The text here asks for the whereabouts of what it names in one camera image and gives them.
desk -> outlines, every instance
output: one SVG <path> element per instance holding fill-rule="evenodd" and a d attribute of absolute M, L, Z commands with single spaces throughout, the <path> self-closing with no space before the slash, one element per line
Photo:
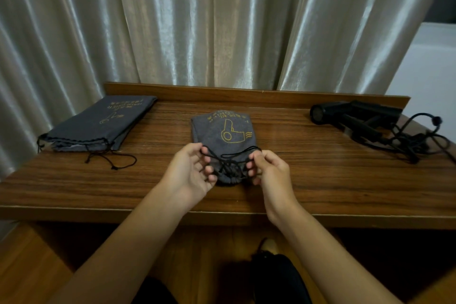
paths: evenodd
<path fill-rule="evenodd" d="M 86 164 L 86 153 L 44 151 L 0 183 L 0 218 L 120 223 L 157 184 L 173 154 L 191 142 L 190 118 L 230 109 L 250 115 L 258 146 L 290 165 L 296 197 L 323 225 L 456 228 L 456 167 L 445 155 L 411 165 L 309 119 L 315 103 L 359 99 L 404 108 L 407 97 L 121 83 L 105 88 L 109 95 L 159 99 L 122 145 L 122 152 L 138 158 L 137 164 L 113 171 L 100 157 Z M 131 161 L 113 160 L 119 166 Z M 250 225 L 265 220 L 261 188 L 237 185 L 214 187 L 182 223 Z"/>

person's right hand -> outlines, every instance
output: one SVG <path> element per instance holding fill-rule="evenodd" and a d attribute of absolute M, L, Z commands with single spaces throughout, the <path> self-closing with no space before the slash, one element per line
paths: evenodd
<path fill-rule="evenodd" d="M 249 155 L 248 175 L 261 185 L 269 220 L 277 225 L 290 208 L 299 204 L 291 185 L 288 164 L 270 150 L 255 150 Z"/>

foot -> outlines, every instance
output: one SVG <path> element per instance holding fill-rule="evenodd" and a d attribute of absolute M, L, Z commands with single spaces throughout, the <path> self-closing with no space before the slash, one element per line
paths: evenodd
<path fill-rule="evenodd" d="M 277 255 L 279 253 L 279 248 L 277 248 L 277 244 L 274 239 L 265 238 L 261 241 L 258 252 L 262 251 L 269 251 L 273 255 Z"/>

shiny beige curtain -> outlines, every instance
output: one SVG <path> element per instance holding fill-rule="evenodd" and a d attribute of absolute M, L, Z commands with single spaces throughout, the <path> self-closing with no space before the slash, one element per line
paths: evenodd
<path fill-rule="evenodd" d="M 0 178 L 104 81 L 382 94 L 432 0 L 0 0 Z"/>

gray drawstring bag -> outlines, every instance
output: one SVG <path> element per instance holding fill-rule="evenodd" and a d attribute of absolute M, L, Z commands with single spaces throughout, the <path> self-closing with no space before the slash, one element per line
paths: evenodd
<path fill-rule="evenodd" d="M 214 174 L 221 184 L 237 184 L 248 178 L 245 164 L 256 149 L 256 138 L 248 114 L 215 111 L 191 119 L 193 141 L 208 147 Z"/>
<path fill-rule="evenodd" d="M 91 157 L 99 155 L 111 163 L 112 169 L 120 169 L 105 157 L 110 151 L 115 155 L 133 157 L 136 163 L 133 155 L 113 151 L 119 150 L 128 132 L 156 100 L 155 96 L 146 95 L 105 96 L 48 133 L 40 135 L 37 141 L 38 151 L 43 147 L 40 141 L 45 141 L 51 143 L 51 148 L 58 152 L 90 152 L 86 163 Z"/>

